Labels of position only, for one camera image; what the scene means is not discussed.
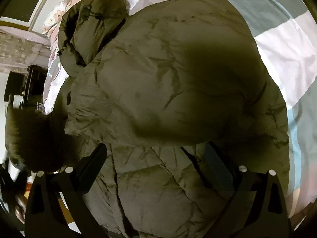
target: curtain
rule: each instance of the curtain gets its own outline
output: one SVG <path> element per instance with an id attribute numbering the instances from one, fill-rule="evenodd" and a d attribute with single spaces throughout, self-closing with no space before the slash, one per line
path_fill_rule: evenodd
<path id="1" fill-rule="evenodd" d="M 32 64 L 48 68 L 49 57 L 50 49 L 43 44 L 0 33 L 0 73 L 26 74 Z"/>

